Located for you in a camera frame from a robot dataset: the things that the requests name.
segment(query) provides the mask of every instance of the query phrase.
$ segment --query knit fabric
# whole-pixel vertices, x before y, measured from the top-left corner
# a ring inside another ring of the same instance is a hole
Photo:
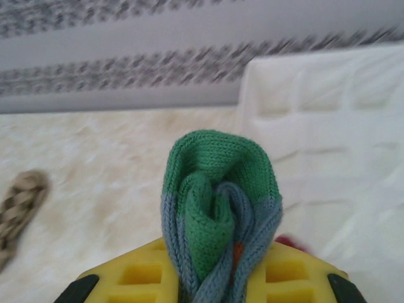
[[[282,218],[263,149],[218,131],[185,135],[169,155],[161,212],[180,302],[244,302],[248,276]]]

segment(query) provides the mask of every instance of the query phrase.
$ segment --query red object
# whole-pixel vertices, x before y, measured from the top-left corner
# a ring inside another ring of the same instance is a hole
[[[303,246],[302,244],[298,243],[296,240],[294,240],[289,235],[280,235],[275,239],[275,242],[281,243],[283,245],[286,245],[286,246],[289,246],[292,248],[296,248],[300,251],[311,254],[306,246]]]

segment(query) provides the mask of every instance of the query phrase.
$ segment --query yellow plastic object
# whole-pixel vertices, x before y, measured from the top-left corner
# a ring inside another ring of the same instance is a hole
[[[179,279],[162,238],[81,274],[100,280],[85,303],[177,303]]]
[[[330,273],[348,280],[329,263],[274,242],[249,277],[246,303],[336,303]]]
[[[246,303],[336,303],[327,275],[347,274],[273,243],[247,284]],[[84,272],[100,280],[85,303],[177,303],[179,279],[162,238]]]

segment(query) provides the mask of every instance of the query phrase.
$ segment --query braided rope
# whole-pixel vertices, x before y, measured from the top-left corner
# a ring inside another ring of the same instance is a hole
[[[0,271],[16,254],[16,241],[21,231],[44,202],[49,184],[43,172],[20,173],[0,206]]]
[[[242,303],[282,218],[266,153],[243,137],[195,131],[171,150],[162,230],[181,303]]]

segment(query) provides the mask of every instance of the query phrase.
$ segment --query white plastic bin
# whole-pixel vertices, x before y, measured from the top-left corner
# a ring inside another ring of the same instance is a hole
[[[273,163],[290,232],[368,303],[404,298],[404,45],[254,59],[238,126]]]

